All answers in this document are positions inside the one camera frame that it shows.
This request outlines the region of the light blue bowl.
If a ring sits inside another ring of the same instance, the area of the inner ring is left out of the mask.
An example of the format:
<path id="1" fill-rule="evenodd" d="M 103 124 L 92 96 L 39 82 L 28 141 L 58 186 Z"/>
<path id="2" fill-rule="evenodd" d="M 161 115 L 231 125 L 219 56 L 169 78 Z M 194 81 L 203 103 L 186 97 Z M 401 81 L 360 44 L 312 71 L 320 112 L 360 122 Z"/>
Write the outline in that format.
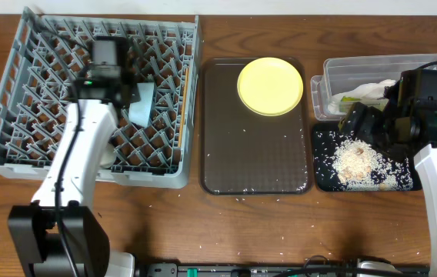
<path id="1" fill-rule="evenodd" d="M 129 121 L 135 125 L 147 128 L 150 125 L 151 110 L 154 105 L 156 86 L 152 82 L 138 83 L 141 101 L 130 103 L 128 109 Z"/>

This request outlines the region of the green orange snack wrapper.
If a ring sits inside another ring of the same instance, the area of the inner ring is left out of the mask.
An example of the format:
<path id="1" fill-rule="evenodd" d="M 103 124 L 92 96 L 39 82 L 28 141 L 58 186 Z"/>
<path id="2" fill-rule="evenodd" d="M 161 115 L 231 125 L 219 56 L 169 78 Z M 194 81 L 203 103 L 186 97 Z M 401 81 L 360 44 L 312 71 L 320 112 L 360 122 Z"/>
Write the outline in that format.
<path id="1" fill-rule="evenodd" d="M 383 110 L 386 104 L 388 103 L 388 99 L 352 98 L 352 97 L 344 96 L 339 103 L 339 111 L 347 112 L 350 109 L 350 107 L 356 102 L 361 102 L 362 104 L 367 105 L 368 107 L 375 107 L 379 110 Z"/>

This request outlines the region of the white napkin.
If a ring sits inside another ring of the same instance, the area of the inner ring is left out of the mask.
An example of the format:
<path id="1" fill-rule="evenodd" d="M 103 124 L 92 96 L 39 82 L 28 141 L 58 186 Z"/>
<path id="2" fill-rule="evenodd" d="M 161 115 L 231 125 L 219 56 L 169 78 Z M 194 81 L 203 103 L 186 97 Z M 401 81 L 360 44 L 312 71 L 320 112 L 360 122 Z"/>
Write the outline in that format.
<path id="1" fill-rule="evenodd" d="M 332 114 L 341 115 L 342 112 L 339 111 L 339 103 L 344 96 L 352 97 L 352 98 L 372 98 L 372 99 L 385 98 L 384 97 L 385 88 L 393 86 L 395 83 L 396 80 L 386 79 L 380 81 L 379 83 L 362 84 L 351 91 L 333 95 L 329 102 L 328 110 Z"/>

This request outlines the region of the white cup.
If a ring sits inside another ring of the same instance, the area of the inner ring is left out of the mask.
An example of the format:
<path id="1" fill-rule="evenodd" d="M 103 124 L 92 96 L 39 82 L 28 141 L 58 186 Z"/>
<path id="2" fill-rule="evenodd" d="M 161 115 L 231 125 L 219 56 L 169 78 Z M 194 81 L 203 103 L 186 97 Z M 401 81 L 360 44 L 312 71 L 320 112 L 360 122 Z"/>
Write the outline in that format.
<path id="1" fill-rule="evenodd" d="M 109 169 L 115 163 L 116 159 L 115 147 L 111 143 L 108 143 L 102 152 L 99 166 L 101 169 Z"/>

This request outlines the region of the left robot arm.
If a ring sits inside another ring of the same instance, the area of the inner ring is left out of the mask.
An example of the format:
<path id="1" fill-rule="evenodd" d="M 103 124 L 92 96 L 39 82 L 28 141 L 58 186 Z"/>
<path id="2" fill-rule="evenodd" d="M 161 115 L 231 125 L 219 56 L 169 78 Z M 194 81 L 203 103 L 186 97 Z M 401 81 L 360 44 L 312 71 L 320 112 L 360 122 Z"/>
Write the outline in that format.
<path id="1" fill-rule="evenodd" d="M 99 36 L 90 62 L 70 82 L 62 139 L 27 205 L 15 205 L 8 230 L 26 276 L 134 276 L 134 255 L 114 251 L 92 211 L 102 156 L 118 112 L 136 90 L 128 39 Z"/>

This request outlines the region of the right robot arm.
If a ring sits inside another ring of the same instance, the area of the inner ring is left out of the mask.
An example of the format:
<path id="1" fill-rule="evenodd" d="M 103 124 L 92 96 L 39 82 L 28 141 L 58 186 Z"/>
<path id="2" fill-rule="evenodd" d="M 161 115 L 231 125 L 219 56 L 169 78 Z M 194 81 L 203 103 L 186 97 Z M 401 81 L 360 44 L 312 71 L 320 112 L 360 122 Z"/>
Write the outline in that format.
<path id="1" fill-rule="evenodd" d="M 383 110 L 354 103 L 339 130 L 395 161 L 413 161 L 429 222 L 429 274 L 437 276 L 437 70 L 423 65 L 404 71 L 384 96 L 389 101 Z"/>

